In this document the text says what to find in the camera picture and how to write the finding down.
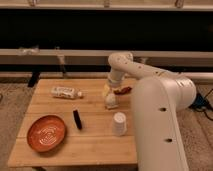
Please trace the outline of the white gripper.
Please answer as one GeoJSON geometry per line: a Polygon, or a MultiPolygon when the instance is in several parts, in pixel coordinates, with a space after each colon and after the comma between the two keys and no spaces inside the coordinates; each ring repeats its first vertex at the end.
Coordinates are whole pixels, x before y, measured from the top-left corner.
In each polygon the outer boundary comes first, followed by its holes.
{"type": "Polygon", "coordinates": [[[116,96],[112,91],[112,89],[107,84],[104,85],[102,96],[104,99],[105,107],[107,109],[113,109],[118,107],[116,96]]]}

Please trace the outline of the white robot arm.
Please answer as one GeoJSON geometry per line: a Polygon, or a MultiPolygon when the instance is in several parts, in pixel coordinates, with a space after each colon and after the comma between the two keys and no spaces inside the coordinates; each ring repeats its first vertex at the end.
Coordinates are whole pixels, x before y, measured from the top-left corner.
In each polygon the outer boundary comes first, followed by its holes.
{"type": "Polygon", "coordinates": [[[131,113],[138,171],[189,171],[177,112],[196,98],[188,77],[135,62],[130,52],[109,55],[107,84],[121,85],[126,74],[136,79],[131,90],[131,113]]]}

